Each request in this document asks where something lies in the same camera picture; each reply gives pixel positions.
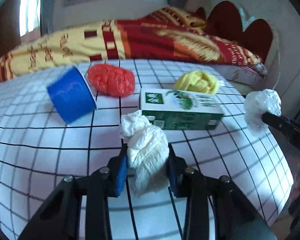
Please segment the white tissue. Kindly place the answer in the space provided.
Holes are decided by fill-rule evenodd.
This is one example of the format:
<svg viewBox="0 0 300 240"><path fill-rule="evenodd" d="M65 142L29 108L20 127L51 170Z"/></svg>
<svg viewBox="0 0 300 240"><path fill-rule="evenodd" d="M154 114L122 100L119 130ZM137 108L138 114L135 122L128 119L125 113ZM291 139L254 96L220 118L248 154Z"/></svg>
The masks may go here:
<svg viewBox="0 0 300 240"><path fill-rule="evenodd" d="M168 140L163 130L151 124L141 110L121 116L120 138L127 144L128 167L134 172L137 197L169 186L166 174Z"/></svg>

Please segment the bed mattress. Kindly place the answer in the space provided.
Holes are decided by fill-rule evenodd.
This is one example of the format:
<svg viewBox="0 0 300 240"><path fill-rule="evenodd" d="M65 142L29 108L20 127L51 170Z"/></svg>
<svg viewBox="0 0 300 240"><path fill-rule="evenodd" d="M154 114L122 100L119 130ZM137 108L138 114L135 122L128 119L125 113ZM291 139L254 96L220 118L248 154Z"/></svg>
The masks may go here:
<svg viewBox="0 0 300 240"><path fill-rule="evenodd" d="M235 81L254 88L260 88L268 76L268 71L262 63L252 66L216 64L212 67L226 80Z"/></svg>

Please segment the grey curtain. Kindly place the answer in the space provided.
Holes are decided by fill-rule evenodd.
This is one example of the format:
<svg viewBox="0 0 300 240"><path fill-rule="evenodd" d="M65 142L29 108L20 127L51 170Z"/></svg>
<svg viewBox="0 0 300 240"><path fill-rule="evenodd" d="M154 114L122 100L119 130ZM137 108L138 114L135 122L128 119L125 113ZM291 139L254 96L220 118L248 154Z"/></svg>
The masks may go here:
<svg viewBox="0 0 300 240"><path fill-rule="evenodd" d="M41 35L53 32L53 11L55 0L40 0L40 33Z"/></svg>

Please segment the brown wooden door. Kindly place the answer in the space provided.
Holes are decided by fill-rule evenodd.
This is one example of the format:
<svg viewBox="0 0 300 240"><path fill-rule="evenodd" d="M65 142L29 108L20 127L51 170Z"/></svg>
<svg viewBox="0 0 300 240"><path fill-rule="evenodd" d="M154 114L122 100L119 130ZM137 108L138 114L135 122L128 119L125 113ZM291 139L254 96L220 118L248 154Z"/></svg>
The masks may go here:
<svg viewBox="0 0 300 240"><path fill-rule="evenodd" d="M6 0L0 7L0 58L21 44L20 0Z"/></svg>

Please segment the red plastic bag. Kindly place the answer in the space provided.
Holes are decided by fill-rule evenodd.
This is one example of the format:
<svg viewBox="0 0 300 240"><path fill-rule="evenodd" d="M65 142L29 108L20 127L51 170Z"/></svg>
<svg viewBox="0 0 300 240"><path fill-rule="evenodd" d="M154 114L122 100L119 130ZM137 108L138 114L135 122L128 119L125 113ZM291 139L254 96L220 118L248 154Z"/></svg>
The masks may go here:
<svg viewBox="0 0 300 240"><path fill-rule="evenodd" d="M135 91L134 73L111 64L93 65L87 72L87 78L96 91L112 97L127 97Z"/></svg>

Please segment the green milk carton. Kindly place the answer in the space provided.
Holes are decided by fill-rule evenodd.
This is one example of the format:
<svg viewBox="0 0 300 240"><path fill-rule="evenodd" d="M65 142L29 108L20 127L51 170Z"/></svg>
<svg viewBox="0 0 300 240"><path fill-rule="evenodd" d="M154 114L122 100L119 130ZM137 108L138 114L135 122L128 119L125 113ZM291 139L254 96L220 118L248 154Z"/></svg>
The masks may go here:
<svg viewBox="0 0 300 240"><path fill-rule="evenodd" d="M213 95L174 89L142 88L140 110L164 130L212 130L224 112Z"/></svg>

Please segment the red white headboard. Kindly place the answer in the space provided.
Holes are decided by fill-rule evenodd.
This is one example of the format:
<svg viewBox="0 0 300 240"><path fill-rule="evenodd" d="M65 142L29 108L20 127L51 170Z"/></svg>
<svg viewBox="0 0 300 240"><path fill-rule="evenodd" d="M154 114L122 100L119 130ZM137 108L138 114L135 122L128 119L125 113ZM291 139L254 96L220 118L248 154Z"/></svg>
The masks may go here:
<svg viewBox="0 0 300 240"><path fill-rule="evenodd" d="M274 89L277 86L281 75L281 53L279 34L274 25L260 18L247 21L244 10L230 1L219 2L208 14L203 7L195 13L205 20L205 32L235 42L261 58L267 74L257 87Z"/></svg>

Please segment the yellow knotted cloth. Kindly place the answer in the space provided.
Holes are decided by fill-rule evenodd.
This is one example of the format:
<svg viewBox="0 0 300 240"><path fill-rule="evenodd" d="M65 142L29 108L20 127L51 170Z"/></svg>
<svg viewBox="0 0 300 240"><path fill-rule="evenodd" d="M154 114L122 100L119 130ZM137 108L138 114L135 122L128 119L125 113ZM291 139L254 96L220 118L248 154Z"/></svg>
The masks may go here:
<svg viewBox="0 0 300 240"><path fill-rule="evenodd" d="M179 77L173 89L215 95L219 90L219 80L214 75L193 70Z"/></svg>

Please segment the red yellow blanket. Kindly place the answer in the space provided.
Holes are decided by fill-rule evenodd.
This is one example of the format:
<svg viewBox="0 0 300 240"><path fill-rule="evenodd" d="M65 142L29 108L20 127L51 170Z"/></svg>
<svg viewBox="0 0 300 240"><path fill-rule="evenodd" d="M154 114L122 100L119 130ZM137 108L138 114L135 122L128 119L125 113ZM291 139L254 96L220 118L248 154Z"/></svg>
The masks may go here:
<svg viewBox="0 0 300 240"><path fill-rule="evenodd" d="M253 66L252 51L206 31L202 10L165 7L136 20L108 20L44 35L0 58L0 83L46 68L122 59Z"/></svg>

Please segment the white tissue ball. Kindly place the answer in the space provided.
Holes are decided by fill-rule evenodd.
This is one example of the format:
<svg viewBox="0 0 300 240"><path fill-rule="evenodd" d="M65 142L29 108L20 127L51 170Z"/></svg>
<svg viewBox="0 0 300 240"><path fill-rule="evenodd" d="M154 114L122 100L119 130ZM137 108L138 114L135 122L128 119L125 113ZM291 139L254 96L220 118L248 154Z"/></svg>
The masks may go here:
<svg viewBox="0 0 300 240"><path fill-rule="evenodd" d="M281 116L281 99L277 91L264 89L261 91L250 92L244 102L244 119L250 133L256 137L262 137L268 125L262 121L264 113Z"/></svg>

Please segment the blue plastic cup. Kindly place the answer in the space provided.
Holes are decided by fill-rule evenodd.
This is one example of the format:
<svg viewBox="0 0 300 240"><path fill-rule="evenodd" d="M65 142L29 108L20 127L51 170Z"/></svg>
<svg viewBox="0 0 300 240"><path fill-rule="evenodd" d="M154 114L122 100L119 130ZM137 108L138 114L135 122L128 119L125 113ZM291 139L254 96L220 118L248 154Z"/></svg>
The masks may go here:
<svg viewBox="0 0 300 240"><path fill-rule="evenodd" d="M48 85L47 93L57 113L66 124L97 109L90 86L76 67L71 67Z"/></svg>

